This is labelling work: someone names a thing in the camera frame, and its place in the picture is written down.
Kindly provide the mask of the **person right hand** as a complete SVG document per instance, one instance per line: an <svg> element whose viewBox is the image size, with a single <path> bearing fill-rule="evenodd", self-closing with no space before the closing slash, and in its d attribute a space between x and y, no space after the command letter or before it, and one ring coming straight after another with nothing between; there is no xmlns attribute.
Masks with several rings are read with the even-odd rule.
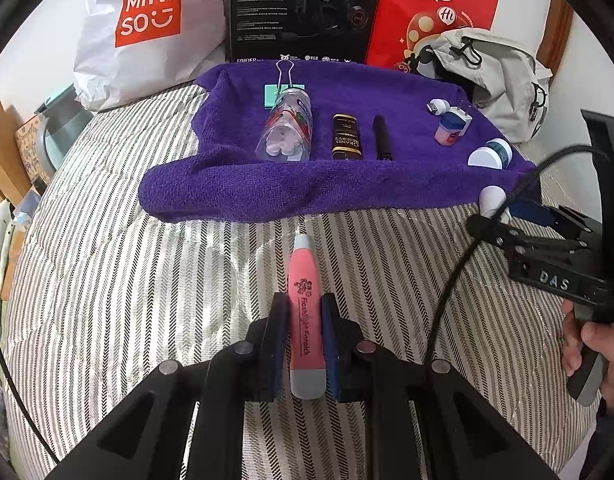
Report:
<svg viewBox="0 0 614 480"><path fill-rule="evenodd" d="M614 309L595 308L565 300L562 305L562 365L567 392L589 406L599 391L606 411L614 415Z"/></svg>

